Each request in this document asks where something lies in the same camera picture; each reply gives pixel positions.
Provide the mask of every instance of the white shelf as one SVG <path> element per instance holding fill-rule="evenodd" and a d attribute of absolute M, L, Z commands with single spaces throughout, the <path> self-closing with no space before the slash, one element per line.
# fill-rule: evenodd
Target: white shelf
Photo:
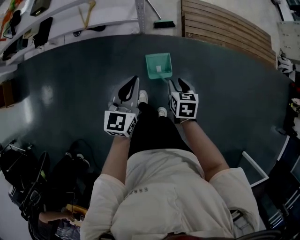
<path fill-rule="evenodd" d="M 28 52 L 22 54 L 24 55 L 24 60 L 27 60 L 31 57 L 34 57 L 40 53 L 46 52 L 48 50 L 51 50 L 53 48 L 67 45 L 70 43 L 75 43 L 91 38 L 99 38 L 99 37 L 106 37 L 106 36 L 115 36 L 115 35 L 129 35 L 129 34 L 136 34 L 139 32 L 139 24 L 137 22 L 127 22 L 123 24 L 118 25 L 110 25 L 107 26 L 106 29 L 102 32 L 95 32 L 91 30 L 84 30 L 80 36 L 74 37 L 72 33 L 69 33 L 65 36 L 58 37 L 57 39 L 53 40 L 56 45 L 52 44 L 51 41 L 49 41 L 45 46 L 39 50 L 32 47 Z M 15 61 L 15 56 L 7 61 L 7 64 L 11 63 L 9 61 Z"/>
<path fill-rule="evenodd" d="M 83 18 L 86 18 L 89 5 L 87 3 L 81 4 Z M 53 17 L 52 26 L 50 29 L 48 41 L 52 41 L 62 36 L 67 36 L 75 31 L 83 30 L 83 22 L 80 17 L 78 7 L 72 7 L 64 12 L 58 13 Z M 97 0 L 93 8 L 88 28 L 106 25 L 106 29 L 99 33 L 99 36 L 110 35 L 125 35 L 131 34 L 132 31 L 138 32 L 139 25 L 137 19 L 137 12 L 134 0 Z M 90 30 L 84 31 L 82 34 L 85 36 Z M 34 50 L 34 44 L 29 42 L 29 46 L 18 51 L 11 59 L 6 61 L 6 65 L 10 65 L 16 59 L 24 54 Z"/>
<path fill-rule="evenodd" d="M 21 22 L 15 28 L 16 35 L 13 39 L 7 39 L 4 42 L 4 44 L 2 45 L 3 47 L 0 50 L 0 54 L 2 54 L 13 42 L 15 42 L 19 37 L 21 37 L 25 32 L 30 30 L 33 26 L 68 8 L 72 8 L 74 6 L 80 5 L 88 1 L 89 0 L 52 0 L 49 8 L 36 17 L 30 16 L 30 11 L 26 11 L 21 16 Z"/>
<path fill-rule="evenodd" d="M 281 10 L 281 14 L 283 16 L 284 21 L 294 21 L 292 12 L 286 0 L 281 0 L 281 3 L 279 4 L 279 8 Z"/>

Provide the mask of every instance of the curved wooden wall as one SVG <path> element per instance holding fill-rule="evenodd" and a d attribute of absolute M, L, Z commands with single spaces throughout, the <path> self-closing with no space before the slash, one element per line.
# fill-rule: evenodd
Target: curved wooden wall
<path fill-rule="evenodd" d="M 200 0 L 181 0 L 182 36 L 243 52 L 275 66 L 271 37 L 248 20 Z"/>

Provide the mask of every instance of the teal dustpan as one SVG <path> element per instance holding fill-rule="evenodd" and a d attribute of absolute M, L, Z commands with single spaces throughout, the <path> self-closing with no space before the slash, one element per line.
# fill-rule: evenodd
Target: teal dustpan
<path fill-rule="evenodd" d="M 171 56 L 169 53 L 146 55 L 148 76 L 150 79 L 163 79 L 172 77 Z"/>

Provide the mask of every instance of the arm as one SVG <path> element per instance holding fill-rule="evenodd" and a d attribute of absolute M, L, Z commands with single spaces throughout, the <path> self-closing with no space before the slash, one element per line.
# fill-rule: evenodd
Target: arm
<path fill-rule="evenodd" d="M 259 231 L 259 212 L 252 188 L 242 168 L 231 168 L 216 174 L 210 180 L 229 210 L 243 213 L 249 226 L 243 229 L 233 225 L 234 237 Z"/>
<path fill-rule="evenodd" d="M 195 121 L 185 121 L 182 127 L 187 141 L 205 174 L 205 180 L 218 172 L 229 169 L 222 154 Z"/>
<path fill-rule="evenodd" d="M 80 228 L 81 240 L 97 240 L 110 230 L 113 216 L 127 195 L 126 168 L 130 140 L 115 137 L 101 175 L 94 183 L 90 207 Z"/>
<path fill-rule="evenodd" d="M 38 219 L 43 223 L 49 223 L 60 219 L 69 219 L 72 221 L 74 218 L 71 212 L 41 212 Z"/>
<path fill-rule="evenodd" d="M 130 139 L 115 137 L 101 174 L 110 175 L 125 184 Z"/>

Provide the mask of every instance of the electronic device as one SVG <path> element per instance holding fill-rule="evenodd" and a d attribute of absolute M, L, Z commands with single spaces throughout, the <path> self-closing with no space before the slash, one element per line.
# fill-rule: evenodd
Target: electronic device
<path fill-rule="evenodd" d="M 51 0 L 35 0 L 30 12 L 31 16 L 38 16 L 46 11 L 50 6 Z"/>
<path fill-rule="evenodd" d="M 39 26 L 38 34 L 36 34 L 33 37 L 34 46 L 36 48 L 39 46 L 43 46 L 46 42 L 48 42 L 48 37 L 49 37 L 52 21 L 53 21 L 53 18 L 49 17 L 46 20 L 41 22 L 41 24 Z"/>
<path fill-rule="evenodd" d="M 17 26 L 20 23 L 20 21 L 21 21 L 21 11 L 17 10 L 14 12 L 12 19 L 9 21 L 12 36 L 16 34 L 15 26 Z"/>

